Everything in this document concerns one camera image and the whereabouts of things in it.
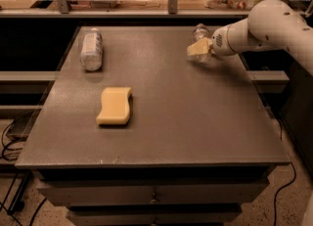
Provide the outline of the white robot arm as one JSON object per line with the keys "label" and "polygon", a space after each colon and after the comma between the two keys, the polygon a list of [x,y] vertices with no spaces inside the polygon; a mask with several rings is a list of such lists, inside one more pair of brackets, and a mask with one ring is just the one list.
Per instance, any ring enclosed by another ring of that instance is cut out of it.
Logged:
{"label": "white robot arm", "polygon": [[211,36],[198,36],[193,43],[200,46],[189,56],[233,56],[245,52],[283,50],[295,61],[291,70],[291,91],[284,105],[289,142],[295,155],[312,163],[313,133],[313,28],[288,4],[280,0],[264,0],[256,4],[248,16],[236,23],[215,29]]}

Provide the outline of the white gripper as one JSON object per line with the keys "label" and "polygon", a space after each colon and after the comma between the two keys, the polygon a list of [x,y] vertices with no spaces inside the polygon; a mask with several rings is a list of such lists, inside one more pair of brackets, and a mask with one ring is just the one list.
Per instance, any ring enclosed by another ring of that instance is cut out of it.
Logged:
{"label": "white gripper", "polygon": [[225,25],[217,28],[212,34],[212,40],[204,37],[187,48],[189,56],[209,54],[211,49],[218,56],[236,55],[236,51],[231,47],[229,42],[229,31],[231,25]]}

